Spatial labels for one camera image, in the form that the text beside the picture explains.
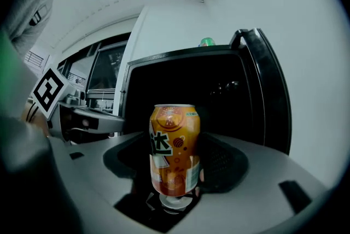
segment window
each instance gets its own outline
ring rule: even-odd
[[[44,60],[43,58],[34,54],[31,51],[28,51],[24,58],[24,61],[27,62],[28,65],[31,65],[33,67],[38,67],[38,68],[41,67],[43,60]]]
[[[59,72],[77,89],[86,91],[86,104],[113,112],[116,80],[130,33],[104,39],[63,60]]]
[[[113,99],[89,99],[89,107],[102,110],[103,112],[113,113]]]
[[[115,89],[126,43],[113,44],[98,51],[89,82],[88,93],[91,92],[90,90]]]
[[[94,56],[86,57],[72,63],[67,79],[78,89],[85,90]]]

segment can lid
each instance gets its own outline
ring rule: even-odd
[[[160,202],[170,209],[179,210],[182,208],[187,207],[189,204],[191,204],[193,198],[191,197],[173,197],[173,196],[166,196],[163,194],[159,195]]]
[[[157,108],[164,108],[164,107],[178,107],[178,108],[194,108],[194,105],[186,105],[186,104],[161,104],[161,105],[155,105]]]

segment gray shirt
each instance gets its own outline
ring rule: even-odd
[[[21,58],[47,25],[54,0],[14,0],[3,28]]]

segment can label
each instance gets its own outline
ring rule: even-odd
[[[149,123],[153,187],[167,196],[183,196],[199,176],[197,139],[200,118],[193,106],[156,107]]]

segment green object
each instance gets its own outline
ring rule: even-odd
[[[0,30],[0,116],[20,118],[37,80]]]
[[[200,44],[200,46],[211,46],[211,45],[216,45],[215,41],[212,38],[204,38]]]

